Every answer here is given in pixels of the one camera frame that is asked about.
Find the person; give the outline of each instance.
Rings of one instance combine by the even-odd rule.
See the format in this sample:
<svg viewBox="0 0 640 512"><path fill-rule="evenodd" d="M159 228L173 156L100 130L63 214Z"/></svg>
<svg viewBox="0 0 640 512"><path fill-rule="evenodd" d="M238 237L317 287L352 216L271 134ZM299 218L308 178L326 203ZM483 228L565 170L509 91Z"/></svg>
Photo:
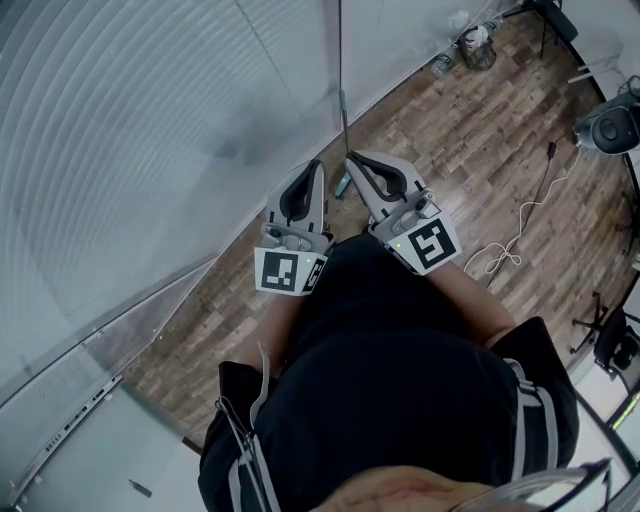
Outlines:
<svg viewBox="0 0 640 512"><path fill-rule="evenodd" d="M258 341L272 378L254 431L283 511L440 512L509 482L518 379L505 359L552 398L557 465L574 454L575 393L543 320L516 325L452 263L419 277L369 234L338 244L313 293L278 296L220 364L221 396L247 429ZM547 468L542 409L527 418L525 475ZM235 510L228 474L239 456L218 411L198 480L208 510ZM242 510L260 510L245 490Z"/></svg>

